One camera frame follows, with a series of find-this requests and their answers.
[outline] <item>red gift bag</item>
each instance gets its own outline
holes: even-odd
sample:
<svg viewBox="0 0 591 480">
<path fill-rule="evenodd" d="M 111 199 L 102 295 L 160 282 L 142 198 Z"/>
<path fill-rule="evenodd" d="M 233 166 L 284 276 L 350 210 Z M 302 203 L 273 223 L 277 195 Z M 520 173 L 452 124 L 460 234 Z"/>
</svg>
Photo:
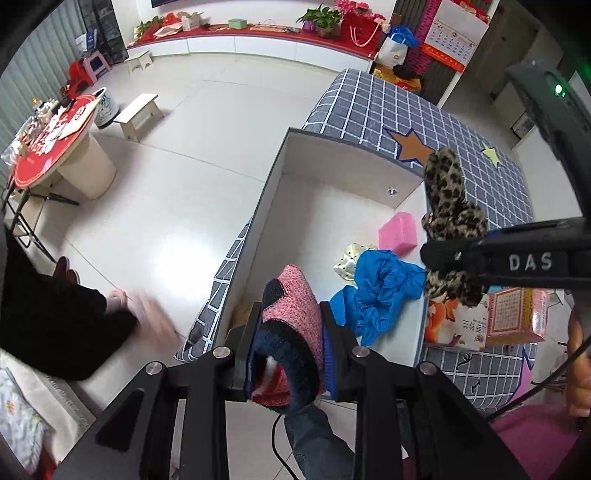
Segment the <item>red gift bag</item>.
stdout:
<svg viewBox="0 0 591 480">
<path fill-rule="evenodd" d="M 351 37 L 351 41 L 358 47 L 375 47 L 378 44 L 379 24 L 368 18 L 360 17 L 353 12 L 343 15 L 340 29 L 342 35 Z"/>
</svg>

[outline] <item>black metal bracket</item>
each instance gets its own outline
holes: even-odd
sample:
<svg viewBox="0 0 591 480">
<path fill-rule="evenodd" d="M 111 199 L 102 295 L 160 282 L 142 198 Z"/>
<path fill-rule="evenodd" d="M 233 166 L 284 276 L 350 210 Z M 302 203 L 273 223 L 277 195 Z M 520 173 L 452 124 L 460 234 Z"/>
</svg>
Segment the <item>black metal bracket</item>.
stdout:
<svg viewBox="0 0 591 480">
<path fill-rule="evenodd" d="M 521 466 L 461 392 L 433 364 L 392 364 L 358 346 L 320 303 L 330 336 L 338 401 L 356 401 L 355 480 L 401 480 L 400 415 L 412 431 L 420 479 L 526 480 Z M 64 462 L 55 480 L 167 480 L 179 399 L 186 399 L 182 480 L 228 480 L 225 403 L 246 401 L 252 338 L 261 304 L 226 345 L 197 361 L 148 364 L 115 398 Z M 494 459 L 483 468 L 485 459 Z"/>
</svg>

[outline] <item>white cabinet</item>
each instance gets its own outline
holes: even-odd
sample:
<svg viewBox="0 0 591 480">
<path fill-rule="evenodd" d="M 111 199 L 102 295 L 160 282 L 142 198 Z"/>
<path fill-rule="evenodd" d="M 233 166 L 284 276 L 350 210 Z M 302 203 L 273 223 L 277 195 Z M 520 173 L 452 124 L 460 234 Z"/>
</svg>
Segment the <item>white cabinet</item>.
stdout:
<svg viewBox="0 0 591 480">
<path fill-rule="evenodd" d="M 235 37 L 236 53 L 295 60 L 296 42 L 279 38 Z"/>
<path fill-rule="evenodd" d="M 225 35 L 202 36 L 188 38 L 189 52 L 215 52 L 215 53 L 234 53 L 234 37 Z"/>
<path fill-rule="evenodd" d="M 243 53 L 309 63 L 335 72 L 352 68 L 368 72 L 372 61 L 332 48 L 291 40 L 246 35 L 200 35 L 141 45 L 128 50 L 134 56 L 149 50 L 153 57 L 185 53 Z"/>
<path fill-rule="evenodd" d="M 179 40 L 166 40 L 147 45 L 140 45 L 135 48 L 128 48 L 127 53 L 130 57 L 139 55 L 149 50 L 153 57 L 161 55 L 182 55 L 189 53 L 189 46 L 185 38 Z"/>
<path fill-rule="evenodd" d="M 362 59 L 332 48 L 317 47 L 307 43 L 296 44 L 295 57 L 296 61 L 310 63 L 336 72 L 344 69 L 357 69 L 368 72 L 371 66 L 370 59 Z"/>
</svg>

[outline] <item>shopping bag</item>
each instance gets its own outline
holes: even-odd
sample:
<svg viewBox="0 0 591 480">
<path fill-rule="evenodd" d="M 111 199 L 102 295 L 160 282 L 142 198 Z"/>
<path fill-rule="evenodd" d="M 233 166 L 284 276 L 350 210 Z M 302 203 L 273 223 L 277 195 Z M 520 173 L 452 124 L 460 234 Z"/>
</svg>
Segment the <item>shopping bag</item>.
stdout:
<svg viewBox="0 0 591 480">
<path fill-rule="evenodd" d="M 379 49 L 378 63 L 390 68 L 402 65 L 408 47 L 418 47 L 419 44 L 420 42 L 408 28 L 402 25 L 394 27 L 390 30 L 382 47 Z"/>
<path fill-rule="evenodd" d="M 402 65 L 406 58 L 408 47 L 398 43 L 390 37 L 386 37 L 378 52 L 378 63 L 386 67 Z"/>
</svg>

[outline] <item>black cable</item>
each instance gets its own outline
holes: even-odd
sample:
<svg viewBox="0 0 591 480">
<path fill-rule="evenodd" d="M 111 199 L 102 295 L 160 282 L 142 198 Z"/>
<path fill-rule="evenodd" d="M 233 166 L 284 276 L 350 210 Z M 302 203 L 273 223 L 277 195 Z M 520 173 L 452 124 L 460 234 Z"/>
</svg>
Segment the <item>black cable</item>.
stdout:
<svg viewBox="0 0 591 480">
<path fill-rule="evenodd" d="M 275 454 L 275 456 L 279 459 L 279 461 L 283 464 L 283 466 L 285 468 L 287 468 L 287 471 L 290 473 L 291 477 L 293 478 L 293 480 L 299 480 L 297 478 L 297 475 L 294 473 L 294 471 L 290 468 L 290 466 L 286 463 L 286 461 L 281 458 L 281 456 L 279 455 L 279 452 L 277 452 L 277 448 L 275 448 L 275 428 L 277 428 L 277 422 L 279 421 L 279 419 L 282 417 L 283 415 L 280 413 L 279 416 L 275 419 L 275 422 L 273 423 L 273 428 L 271 430 L 271 447 L 273 448 L 273 453 Z"/>
<path fill-rule="evenodd" d="M 544 381 L 537 384 L 534 388 L 529 390 L 529 392 L 527 392 L 526 394 L 520 396 L 519 398 L 516 398 L 512 402 L 509 402 L 508 404 L 499 408 L 499 410 L 497 410 L 496 412 L 491 413 L 489 416 L 486 417 L 486 421 L 492 421 L 492 420 L 500 417 L 504 413 L 512 410 L 515 407 L 518 407 L 523 402 L 525 402 L 526 400 L 530 399 L 531 397 L 533 397 L 534 395 L 536 395 L 537 393 L 542 391 L 543 388 L 545 388 L 547 385 L 549 385 L 554 380 L 556 380 L 559 376 L 561 376 L 566 371 L 566 369 L 569 367 L 569 365 L 572 364 L 578 357 L 580 357 L 581 354 L 583 352 L 585 352 L 587 350 L 587 348 L 589 348 L 589 346 L 591 346 L 591 335 L 589 335 L 589 337 L 583 342 L 583 344 L 579 348 L 577 348 L 576 351 L 570 357 L 568 357 L 566 359 L 566 362 L 564 362 L 560 367 L 558 367 L 558 369 L 555 372 L 548 375 L 548 377 Z"/>
</svg>

